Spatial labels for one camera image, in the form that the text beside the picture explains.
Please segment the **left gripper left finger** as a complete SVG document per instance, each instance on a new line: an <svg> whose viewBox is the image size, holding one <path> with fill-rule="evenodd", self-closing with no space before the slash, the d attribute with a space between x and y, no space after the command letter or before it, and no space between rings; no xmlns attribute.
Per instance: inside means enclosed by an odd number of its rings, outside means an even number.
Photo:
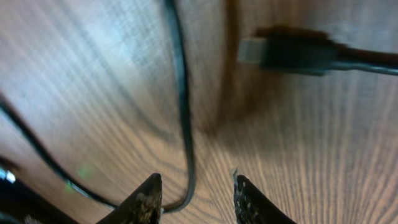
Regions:
<svg viewBox="0 0 398 224"><path fill-rule="evenodd" d="M159 224L162 215L162 179L153 173L98 224Z"/></svg>

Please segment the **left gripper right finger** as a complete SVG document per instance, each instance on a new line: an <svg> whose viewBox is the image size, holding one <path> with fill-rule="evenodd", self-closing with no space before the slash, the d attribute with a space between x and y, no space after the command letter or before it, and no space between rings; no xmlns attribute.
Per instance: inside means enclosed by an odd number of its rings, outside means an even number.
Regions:
<svg viewBox="0 0 398 224"><path fill-rule="evenodd" d="M234 211L237 224L295 224L247 177L234 177Z"/></svg>

